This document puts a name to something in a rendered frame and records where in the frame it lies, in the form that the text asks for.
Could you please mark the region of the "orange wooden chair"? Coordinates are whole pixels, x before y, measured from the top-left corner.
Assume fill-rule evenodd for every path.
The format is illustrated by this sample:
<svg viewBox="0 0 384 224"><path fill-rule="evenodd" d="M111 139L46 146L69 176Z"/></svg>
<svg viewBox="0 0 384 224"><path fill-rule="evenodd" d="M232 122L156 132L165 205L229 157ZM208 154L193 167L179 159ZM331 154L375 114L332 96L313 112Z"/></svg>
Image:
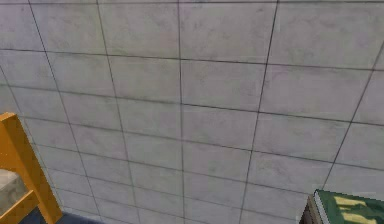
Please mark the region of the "orange wooden chair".
<svg viewBox="0 0 384 224"><path fill-rule="evenodd" d="M47 224L56 224L63 216L15 113L0 115L0 169L17 173L27 188L27 193L0 216L0 224L19 224L35 208Z"/></svg>

